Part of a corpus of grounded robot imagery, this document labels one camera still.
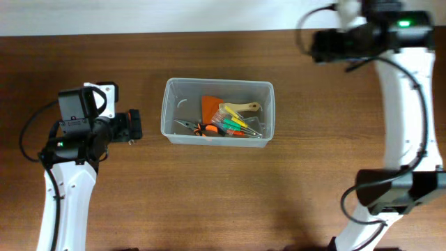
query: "green led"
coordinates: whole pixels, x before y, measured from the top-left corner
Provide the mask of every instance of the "green led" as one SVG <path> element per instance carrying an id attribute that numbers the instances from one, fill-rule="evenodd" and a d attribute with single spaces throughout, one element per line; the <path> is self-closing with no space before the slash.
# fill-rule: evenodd
<path id="1" fill-rule="evenodd" d="M 410 27 L 411 23 L 409 20 L 401 20 L 398 22 L 398 25 L 402 28 Z"/>

